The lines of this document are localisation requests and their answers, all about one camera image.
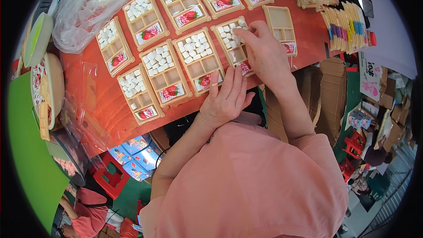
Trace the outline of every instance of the chair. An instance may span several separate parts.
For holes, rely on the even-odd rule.
[[[360,135],[357,131],[354,131],[354,134],[351,138],[345,138],[346,149],[342,149],[346,151],[349,155],[354,157],[355,159],[360,158],[360,154],[363,151],[364,145],[366,144],[366,139]]]
[[[342,165],[338,164],[338,166],[341,169],[345,183],[347,183],[349,178],[352,176],[352,173],[354,173],[354,167],[347,158],[345,158],[345,162]]]
[[[102,161],[106,167],[109,163],[113,163],[113,165],[116,167],[116,172],[112,175],[104,167],[101,167],[94,172],[93,177],[112,199],[117,199],[128,179],[130,178],[130,175],[124,172],[123,167],[113,158],[110,153],[106,152],[102,156]]]

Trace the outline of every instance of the red table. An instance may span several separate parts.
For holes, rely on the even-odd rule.
[[[224,21],[237,18],[241,15],[245,17],[247,24],[254,20],[266,20],[263,9],[261,7],[255,8],[253,11],[249,11],[247,8],[239,10],[234,13],[230,13],[217,20],[211,20],[209,22],[202,23],[190,30],[187,30],[182,35],[176,35],[175,30],[166,15],[166,12],[161,5],[159,0],[156,0],[159,6],[160,13],[165,20],[167,28],[171,31],[170,38],[177,39],[186,34],[192,33],[204,26],[210,28],[212,25],[220,24]],[[302,9],[297,6],[296,0],[275,0],[275,3],[270,4],[273,6],[288,7],[291,12],[292,22],[295,30],[295,37],[297,39],[298,56],[292,58],[292,64],[298,69],[305,66],[311,65],[315,62],[321,61],[327,57],[325,50],[325,42],[329,42],[327,29],[323,22],[320,13],[317,13],[314,8]],[[132,54],[135,56],[135,62],[127,66],[119,74],[137,66],[141,63],[139,58],[139,52],[133,41],[132,35],[125,22],[125,16],[123,10],[117,13],[119,21],[125,38],[128,42]],[[220,60],[224,69],[229,66],[226,60],[225,54],[219,45],[214,33],[209,30],[210,36],[216,46]],[[152,45],[145,48],[145,50],[162,43],[167,38],[163,38],[160,41],[153,43]],[[93,113],[93,117],[98,123],[110,133],[110,140],[108,147],[119,145],[127,140],[135,138],[141,134],[145,134],[151,130],[161,127],[167,123],[170,123],[176,119],[186,116],[200,109],[201,104],[207,97],[208,93],[197,98],[195,96],[184,99],[182,101],[171,104],[163,109],[166,114],[165,117],[156,119],[152,122],[148,122],[142,126],[138,126],[134,119],[134,115],[131,113],[128,104],[125,101],[124,95],[119,87],[116,78],[112,78],[106,68],[105,62],[102,58],[98,44],[95,40],[91,41],[85,50],[80,54],[61,54],[62,61],[66,68],[65,81],[66,91],[69,95],[73,96],[72,104],[74,107],[78,107],[80,103],[79,93],[81,88],[81,71],[80,61],[97,63],[98,74],[97,74],[97,88],[96,88],[96,112]],[[185,77],[188,80],[187,74],[182,67]],[[248,88],[255,87],[262,82],[254,75],[248,78]]]

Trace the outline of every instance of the poster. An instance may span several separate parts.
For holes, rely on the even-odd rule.
[[[358,52],[360,64],[360,92],[379,102],[382,66],[367,61],[362,51]]]

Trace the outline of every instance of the black cable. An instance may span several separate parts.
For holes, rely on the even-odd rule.
[[[157,169],[157,161],[159,160],[160,156],[161,156],[162,154],[164,154],[166,151],[168,151],[169,149],[170,149],[170,148],[167,148],[166,150],[162,151],[162,152],[159,154],[159,156],[157,157],[157,160],[156,160],[156,169]]]

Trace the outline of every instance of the plastic bag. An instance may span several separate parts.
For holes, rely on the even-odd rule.
[[[61,0],[52,36],[64,53],[79,54],[130,0]]]

